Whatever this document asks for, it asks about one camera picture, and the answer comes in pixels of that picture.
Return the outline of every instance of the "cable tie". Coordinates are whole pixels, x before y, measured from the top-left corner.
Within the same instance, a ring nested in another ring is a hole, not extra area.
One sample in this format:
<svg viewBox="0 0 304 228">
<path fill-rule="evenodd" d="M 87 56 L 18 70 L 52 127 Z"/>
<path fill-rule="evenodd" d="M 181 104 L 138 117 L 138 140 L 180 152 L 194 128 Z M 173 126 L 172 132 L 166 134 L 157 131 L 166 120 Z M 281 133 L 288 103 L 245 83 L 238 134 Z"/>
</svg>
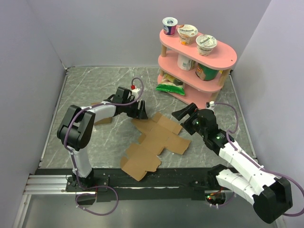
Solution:
<svg viewBox="0 0 304 228">
<path fill-rule="evenodd" d="M 260 168 L 258 168 L 258 170 L 260 171 L 263 168 L 264 168 L 264 165 L 261 165 Z"/>
</svg>

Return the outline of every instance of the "white yogurt cup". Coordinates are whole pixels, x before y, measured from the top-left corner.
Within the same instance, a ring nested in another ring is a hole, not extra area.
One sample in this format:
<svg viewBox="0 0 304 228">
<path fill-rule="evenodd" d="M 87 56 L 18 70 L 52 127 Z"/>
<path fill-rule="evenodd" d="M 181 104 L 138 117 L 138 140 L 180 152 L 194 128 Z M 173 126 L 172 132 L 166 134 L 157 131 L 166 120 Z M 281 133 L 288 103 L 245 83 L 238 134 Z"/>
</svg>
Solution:
<svg viewBox="0 0 304 228">
<path fill-rule="evenodd" d="M 177 65 L 182 70 L 192 70 L 195 66 L 195 61 L 188 57 L 185 57 L 182 54 L 179 54 L 177 58 Z"/>
<path fill-rule="evenodd" d="M 194 42 L 198 29 L 193 25 L 181 25 L 177 29 L 180 37 L 180 43 L 183 45 L 190 45 Z"/>
<path fill-rule="evenodd" d="M 201 56 L 210 55 L 213 48 L 218 44 L 218 41 L 210 35 L 200 35 L 196 37 L 198 53 Z"/>
</svg>

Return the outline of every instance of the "yogurt lid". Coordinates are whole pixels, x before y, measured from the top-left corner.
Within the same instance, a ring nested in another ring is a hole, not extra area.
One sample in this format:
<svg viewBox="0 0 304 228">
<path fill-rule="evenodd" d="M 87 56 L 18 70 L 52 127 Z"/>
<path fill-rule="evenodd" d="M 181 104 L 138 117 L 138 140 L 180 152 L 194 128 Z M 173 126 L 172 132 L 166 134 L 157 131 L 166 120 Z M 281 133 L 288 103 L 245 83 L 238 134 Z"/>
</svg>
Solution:
<svg viewBox="0 0 304 228">
<path fill-rule="evenodd" d="M 214 48 L 218 41 L 211 35 L 200 35 L 196 37 L 196 43 L 203 48 Z"/>
<path fill-rule="evenodd" d="M 175 25 L 177 25 L 177 19 L 175 19 L 175 18 L 170 18 L 170 17 L 164 18 L 164 19 L 162 20 L 162 23 L 163 23 L 164 25 L 166 25 L 166 26 L 175 26 Z"/>
<path fill-rule="evenodd" d="M 198 29 L 193 25 L 181 25 L 177 31 L 179 34 L 186 37 L 194 37 L 198 33 Z"/>
</svg>

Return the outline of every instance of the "yogurt container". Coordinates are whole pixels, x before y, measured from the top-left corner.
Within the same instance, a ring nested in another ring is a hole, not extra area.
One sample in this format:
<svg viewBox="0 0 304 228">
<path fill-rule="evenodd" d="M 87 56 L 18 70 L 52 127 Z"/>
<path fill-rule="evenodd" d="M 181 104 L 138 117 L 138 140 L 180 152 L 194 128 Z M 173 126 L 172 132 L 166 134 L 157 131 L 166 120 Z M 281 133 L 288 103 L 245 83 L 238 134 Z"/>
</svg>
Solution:
<svg viewBox="0 0 304 228">
<path fill-rule="evenodd" d="M 177 58 L 177 65 L 182 70 L 192 70 L 195 66 L 195 61 L 179 54 Z"/>
<path fill-rule="evenodd" d="M 194 42 L 198 29 L 193 25 L 181 25 L 177 29 L 180 37 L 180 43 L 183 45 L 190 45 Z"/>
<path fill-rule="evenodd" d="M 176 30 L 177 20 L 175 18 L 164 18 L 162 20 L 163 32 L 167 36 L 173 36 Z"/>
<path fill-rule="evenodd" d="M 201 56 L 210 55 L 213 48 L 218 44 L 218 41 L 210 35 L 200 35 L 196 37 L 198 53 Z"/>
</svg>

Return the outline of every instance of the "shelf post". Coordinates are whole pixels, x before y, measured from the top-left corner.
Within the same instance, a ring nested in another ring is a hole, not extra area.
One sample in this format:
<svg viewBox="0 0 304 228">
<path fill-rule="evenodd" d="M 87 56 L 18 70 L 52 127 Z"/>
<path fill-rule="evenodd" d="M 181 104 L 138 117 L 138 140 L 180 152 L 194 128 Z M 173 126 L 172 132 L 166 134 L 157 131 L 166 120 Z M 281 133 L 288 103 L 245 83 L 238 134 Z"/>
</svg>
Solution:
<svg viewBox="0 0 304 228">
<path fill-rule="evenodd" d="M 230 69 L 227 69 L 227 70 L 223 70 L 220 78 L 219 78 L 219 81 L 218 81 L 218 85 L 219 86 L 223 86 L 225 81 L 226 81 L 226 78 L 227 76 L 229 75 L 229 72 L 230 72 L 231 68 Z"/>
<path fill-rule="evenodd" d="M 165 72 L 162 69 L 160 69 L 160 75 L 163 76 L 164 74 Z"/>
<path fill-rule="evenodd" d="M 167 54 L 167 47 L 164 45 L 161 45 L 161 57 L 166 57 Z"/>
<path fill-rule="evenodd" d="M 226 78 L 227 78 L 227 76 L 229 75 L 230 70 L 231 70 L 231 68 L 230 68 L 230 69 L 227 69 L 227 70 L 223 70 L 223 72 L 222 72 L 222 74 L 221 74 L 221 76 L 220 76 L 220 78 L 219 78 L 219 81 L 218 81 L 218 85 L 219 85 L 219 86 L 222 87 L 222 86 L 224 85 L 224 83 L 225 83 L 225 81 L 226 81 Z M 210 101 L 215 101 L 215 100 L 217 99 L 217 96 L 218 96 L 218 95 L 219 95 L 219 91 L 213 93 L 213 94 L 211 95 Z"/>
</svg>

